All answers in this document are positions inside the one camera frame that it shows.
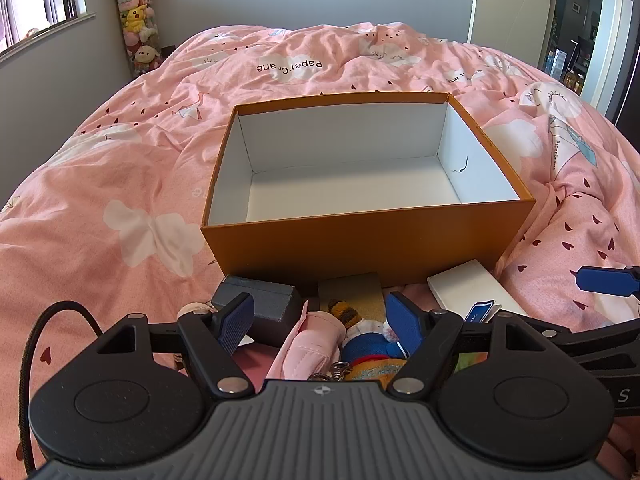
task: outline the plush toy holder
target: plush toy holder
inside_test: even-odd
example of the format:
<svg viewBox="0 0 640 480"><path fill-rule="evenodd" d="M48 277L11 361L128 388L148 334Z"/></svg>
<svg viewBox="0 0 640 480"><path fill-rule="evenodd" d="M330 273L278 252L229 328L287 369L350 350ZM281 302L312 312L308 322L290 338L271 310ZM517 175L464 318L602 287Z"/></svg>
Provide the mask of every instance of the plush toy holder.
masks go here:
<svg viewBox="0 0 640 480"><path fill-rule="evenodd" d="M158 26L152 0L117 0L122 35L135 77L158 68L160 54Z"/></svg>

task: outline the black cable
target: black cable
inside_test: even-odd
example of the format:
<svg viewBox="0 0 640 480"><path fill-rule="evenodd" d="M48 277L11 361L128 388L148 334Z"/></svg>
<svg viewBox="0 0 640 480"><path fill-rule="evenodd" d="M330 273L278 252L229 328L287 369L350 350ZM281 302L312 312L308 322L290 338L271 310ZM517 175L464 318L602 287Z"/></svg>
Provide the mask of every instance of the black cable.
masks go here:
<svg viewBox="0 0 640 480"><path fill-rule="evenodd" d="M40 334L44 330L45 325L49 320L59 312L65 310L73 310L82 315L94 329L95 335L100 337L102 330L87 309L80 303L75 301L59 301L48 307L36 321L35 325L31 329L27 344L24 347L24 354L22 354L22 365L20 366L20 386L18 388L18 424L20 426L20 446L22 447L22 458L24 462L24 469L27 475L30 475L35 469L35 462L33 459L33 449L31 448L31 433L29 430L29 382L31 379L31 364L33 363L33 355L36 351L36 345Z"/></svg>

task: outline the doorway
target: doorway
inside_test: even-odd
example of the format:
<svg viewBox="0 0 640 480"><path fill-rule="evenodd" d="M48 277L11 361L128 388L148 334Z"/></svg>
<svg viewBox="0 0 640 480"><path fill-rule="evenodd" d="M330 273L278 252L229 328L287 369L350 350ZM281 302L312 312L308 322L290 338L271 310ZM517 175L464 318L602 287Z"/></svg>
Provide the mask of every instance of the doorway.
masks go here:
<svg viewBox="0 0 640 480"><path fill-rule="evenodd" d="M598 35L603 0L556 0L544 72L582 93Z"/></svg>

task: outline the open cardboard box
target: open cardboard box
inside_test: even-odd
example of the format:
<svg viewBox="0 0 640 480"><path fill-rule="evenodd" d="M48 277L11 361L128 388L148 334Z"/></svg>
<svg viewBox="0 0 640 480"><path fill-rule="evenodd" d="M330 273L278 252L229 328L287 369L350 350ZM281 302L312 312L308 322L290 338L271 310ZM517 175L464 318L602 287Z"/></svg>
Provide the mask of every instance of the open cardboard box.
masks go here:
<svg viewBox="0 0 640 480"><path fill-rule="evenodd" d="M202 232L225 274L390 286L491 269L533 205L450 94L354 92L236 106Z"/></svg>

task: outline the bed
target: bed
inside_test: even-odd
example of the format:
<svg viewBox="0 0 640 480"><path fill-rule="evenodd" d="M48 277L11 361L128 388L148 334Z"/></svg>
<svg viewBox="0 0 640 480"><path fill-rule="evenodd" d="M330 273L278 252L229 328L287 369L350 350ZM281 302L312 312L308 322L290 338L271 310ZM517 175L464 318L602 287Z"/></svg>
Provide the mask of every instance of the bed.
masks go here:
<svg viewBox="0 0 640 480"><path fill-rule="evenodd" d="M451 92L518 171L537 202L495 276L530 316L573 331L640 316L635 298L583 292L573 276L640 262L640 155L549 76L402 23L207 30L96 110L0 213L4 480L24 477L18 369L43 309L75 300L107 327L135 311L170 322L210 300L223 276L200 220L233 105L353 91ZM433 303L423 284L404 291ZM93 337L75 314L54 318L32 391ZM259 368L273 353L238 359Z"/></svg>

